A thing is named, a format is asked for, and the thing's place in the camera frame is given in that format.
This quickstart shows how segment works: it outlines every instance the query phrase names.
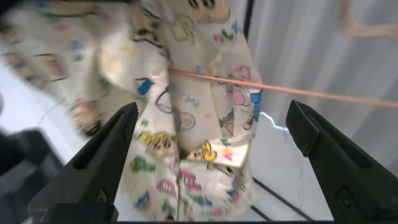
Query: cloth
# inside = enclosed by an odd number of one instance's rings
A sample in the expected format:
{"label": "cloth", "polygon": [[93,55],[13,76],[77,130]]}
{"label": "cloth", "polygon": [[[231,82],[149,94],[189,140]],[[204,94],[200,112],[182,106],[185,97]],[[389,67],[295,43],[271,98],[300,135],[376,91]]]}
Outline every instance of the cloth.
{"label": "cloth", "polygon": [[225,220],[252,203],[261,91],[169,73],[261,82],[225,0],[25,2],[0,33],[16,74],[89,136],[142,102],[120,188],[148,218]]}

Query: cartoon print fabric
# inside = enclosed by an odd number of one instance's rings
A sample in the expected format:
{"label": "cartoon print fabric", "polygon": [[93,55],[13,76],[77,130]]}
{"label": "cartoon print fabric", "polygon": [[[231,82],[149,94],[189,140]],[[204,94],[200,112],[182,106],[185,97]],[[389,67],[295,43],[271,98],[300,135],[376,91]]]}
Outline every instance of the cartoon print fabric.
{"label": "cartoon print fabric", "polygon": [[88,136],[141,103],[119,190],[149,219],[228,220],[254,200],[261,91],[169,73],[261,82],[225,0],[25,2],[0,34],[16,75]]}

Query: corrugated metal wall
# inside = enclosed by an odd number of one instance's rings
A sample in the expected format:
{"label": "corrugated metal wall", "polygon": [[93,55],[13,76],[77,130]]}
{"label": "corrugated metal wall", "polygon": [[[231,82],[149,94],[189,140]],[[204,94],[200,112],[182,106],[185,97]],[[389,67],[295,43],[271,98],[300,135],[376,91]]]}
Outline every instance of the corrugated metal wall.
{"label": "corrugated metal wall", "polygon": [[[398,21],[396,0],[356,0],[363,24]],[[256,0],[248,38],[263,82],[398,100],[398,40],[358,39],[338,27],[338,1]],[[398,109],[266,90],[262,109],[284,125],[292,99],[308,104],[398,175]]]}

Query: black object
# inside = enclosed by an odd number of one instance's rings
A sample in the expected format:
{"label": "black object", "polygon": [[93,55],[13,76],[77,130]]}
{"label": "black object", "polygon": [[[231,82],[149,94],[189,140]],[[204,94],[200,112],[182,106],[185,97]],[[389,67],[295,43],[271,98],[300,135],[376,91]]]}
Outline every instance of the black object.
{"label": "black object", "polygon": [[0,217],[17,224],[28,219],[27,204],[62,170],[42,133],[0,133]]}
{"label": "black object", "polygon": [[398,221],[398,179],[386,168],[307,105],[293,100],[286,126],[335,221]]}
{"label": "black object", "polygon": [[124,161],[138,117],[135,103],[122,107],[28,206],[34,222],[110,222]]}

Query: orange rod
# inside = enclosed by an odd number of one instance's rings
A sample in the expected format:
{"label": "orange rod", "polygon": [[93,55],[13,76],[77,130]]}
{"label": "orange rod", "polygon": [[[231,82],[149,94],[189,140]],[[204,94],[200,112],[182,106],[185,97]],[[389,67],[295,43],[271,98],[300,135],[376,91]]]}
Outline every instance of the orange rod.
{"label": "orange rod", "polygon": [[170,69],[169,72],[171,74],[175,74],[175,75],[185,75],[188,77],[202,78],[202,79],[213,80],[213,81],[218,81],[218,82],[225,82],[225,83],[232,83],[232,84],[237,84],[237,85],[246,85],[246,86],[250,86],[250,87],[254,87],[254,88],[283,91],[286,93],[326,98],[326,99],[330,99],[330,100],[341,100],[341,101],[350,102],[350,103],[362,103],[362,104],[366,104],[366,105],[385,106],[385,107],[390,107],[390,108],[398,107],[398,101],[375,100],[372,98],[363,98],[363,97],[348,96],[348,95],[337,95],[337,94],[322,93],[322,92],[310,91],[310,90],[299,90],[299,89],[289,88],[289,87],[265,85],[262,83],[245,82],[245,81],[241,81],[241,80],[232,80],[229,78],[212,77],[209,75],[193,73],[193,72],[186,72],[186,71],[175,70],[175,69]]}

